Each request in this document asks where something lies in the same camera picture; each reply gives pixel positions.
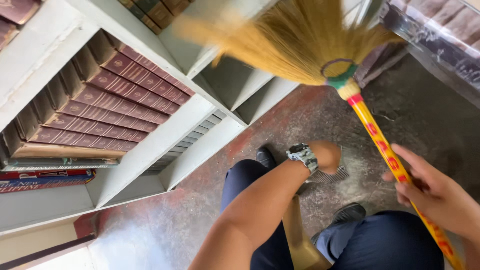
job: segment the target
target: hand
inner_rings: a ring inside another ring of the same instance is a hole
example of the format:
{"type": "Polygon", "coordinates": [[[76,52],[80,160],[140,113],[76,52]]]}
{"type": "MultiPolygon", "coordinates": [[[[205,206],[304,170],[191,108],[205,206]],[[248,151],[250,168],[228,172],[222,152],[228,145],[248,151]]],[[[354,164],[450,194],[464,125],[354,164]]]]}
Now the hand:
{"type": "Polygon", "coordinates": [[[311,141],[307,143],[318,160],[318,169],[328,174],[335,174],[340,164],[342,151],[329,141],[311,141]]]}
{"type": "MultiPolygon", "coordinates": [[[[392,149],[410,166],[415,185],[397,183],[398,202],[417,208],[440,227],[480,243],[480,206],[452,178],[441,173],[422,157],[393,144],[392,149]]],[[[392,172],[383,174],[385,181],[393,181],[392,172]]]]}

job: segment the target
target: soft broom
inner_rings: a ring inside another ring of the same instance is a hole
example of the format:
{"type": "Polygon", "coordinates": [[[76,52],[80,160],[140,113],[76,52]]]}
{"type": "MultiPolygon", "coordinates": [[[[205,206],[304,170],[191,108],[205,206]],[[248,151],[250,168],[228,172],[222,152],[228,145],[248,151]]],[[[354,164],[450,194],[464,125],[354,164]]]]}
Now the soft broom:
{"type": "MultiPolygon", "coordinates": [[[[194,42],[219,46],[214,64],[226,54],[288,80],[335,87],[357,113],[396,179],[412,183],[352,78],[372,49],[402,39],[380,26],[369,29],[369,22],[347,27],[342,18],[340,0],[281,0],[257,19],[229,14],[222,22],[208,23],[184,17],[178,30],[194,42]]],[[[445,232],[412,205],[453,268],[463,269],[445,232]]]]}

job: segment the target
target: broom handle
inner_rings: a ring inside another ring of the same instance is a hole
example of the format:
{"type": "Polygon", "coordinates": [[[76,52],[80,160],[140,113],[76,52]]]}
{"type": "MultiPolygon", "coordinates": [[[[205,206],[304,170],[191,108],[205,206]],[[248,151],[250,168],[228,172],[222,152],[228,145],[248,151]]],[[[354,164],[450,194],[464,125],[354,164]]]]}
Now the broom handle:
{"type": "MultiPolygon", "coordinates": [[[[368,110],[367,105],[365,105],[365,102],[363,101],[361,95],[356,94],[350,97],[348,99],[348,103],[357,113],[358,117],[365,126],[365,129],[367,129],[370,137],[372,137],[372,140],[375,142],[375,145],[380,151],[388,167],[395,175],[397,181],[412,184],[412,179],[410,178],[410,175],[407,173],[402,163],[396,156],[395,152],[390,147],[390,144],[385,139],[385,136],[375,122],[375,119],[373,119],[372,114],[370,114],[370,111],[368,110]]],[[[423,221],[423,224],[425,224],[425,227],[427,227],[435,242],[450,262],[450,265],[452,265],[455,270],[465,269],[462,260],[460,259],[455,248],[452,246],[450,240],[446,236],[445,231],[443,231],[443,229],[441,229],[435,223],[425,217],[425,215],[417,209],[413,202],[411,203],[413,208],[419,214],[421,220],[423,221]]]]}

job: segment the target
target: broom bristles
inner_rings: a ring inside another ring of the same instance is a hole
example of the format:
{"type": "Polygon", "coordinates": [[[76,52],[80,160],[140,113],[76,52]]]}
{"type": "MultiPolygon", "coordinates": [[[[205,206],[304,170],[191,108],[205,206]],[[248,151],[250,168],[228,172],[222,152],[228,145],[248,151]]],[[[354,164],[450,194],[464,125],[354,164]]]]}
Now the broom bristles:
{"type": "Polygon", "coordinates": [[[281,0],[258,19],[209,23],[180,19],[177,33],[200,45],[217,45],[228,55],[254,68],[307,85],[323,85],[360,64],[375,47],[402,41],[381,26],[344,26],[340,0],[281,0]]]}

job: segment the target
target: concrete floor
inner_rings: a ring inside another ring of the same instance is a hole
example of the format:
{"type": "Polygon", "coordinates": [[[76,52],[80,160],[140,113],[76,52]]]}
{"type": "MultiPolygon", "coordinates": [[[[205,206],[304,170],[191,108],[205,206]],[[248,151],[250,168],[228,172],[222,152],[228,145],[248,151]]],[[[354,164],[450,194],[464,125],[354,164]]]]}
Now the concrete floor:
{"type": "MultiPolygon", "coordinates": [[[[371,82],[363,96],[390,142],[423,155],[480,199],[480,110],[411,56],[371,82]]],[[[405,209],[393,184],[381,180],[387,166],[349,105],[328,87],[300,86],[175,190],[101,212],[99,237],[89,247],[97,269],[186,269],[218,217],[227,170],[254,159],[261,145],[283,161],[289,146],[315,139],[342,146],[350,177],[309,184],[300,198],[307,234],[326,227],[352,201],[369,214],[405,209]]]]}

